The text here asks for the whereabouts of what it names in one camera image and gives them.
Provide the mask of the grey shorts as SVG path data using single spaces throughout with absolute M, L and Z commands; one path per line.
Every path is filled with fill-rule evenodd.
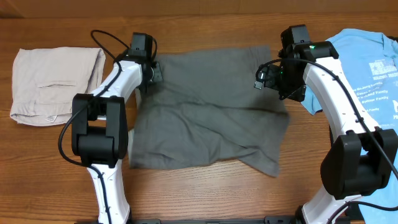
M 131 131 L 132 168 L 183 169 L 237 159 L 279 174 L 289 114 L 278 92 L 254 87 L 266 45 L 157 57 L 163 79 L 142 95 Z

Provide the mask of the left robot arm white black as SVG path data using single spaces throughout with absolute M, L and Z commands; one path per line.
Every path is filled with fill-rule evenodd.
M 72 117 L 72 151 L 77 165 L 91 175 L 99 207 L 97 223 L 132 223 L 132 212 L 124 193 L 122 163 L 127 154 L 129 129 L 126 102 L 162 81 L 156 62 L 153 36 L 135 32 L 131 44 L 113 58 L 114 67 L 105 81 L 91 93 L 76 94 Z

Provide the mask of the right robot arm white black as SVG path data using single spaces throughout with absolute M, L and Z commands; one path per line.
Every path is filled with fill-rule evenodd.
M 331 148 L 320 166 L 322 186 L 295 215 L 265 217 L 266 223 L 348 223 L 349 207 L 387 186 L 397 174 L 393 163 L 397 134 L 382 129 L 349 85 L 331 42 L 312 42 L 305 25 L 281 35 L 278 58 L 259 66 L 254 87 L 276 90 L 281 100 L 301 102 L 310 88 L 330 126 Z

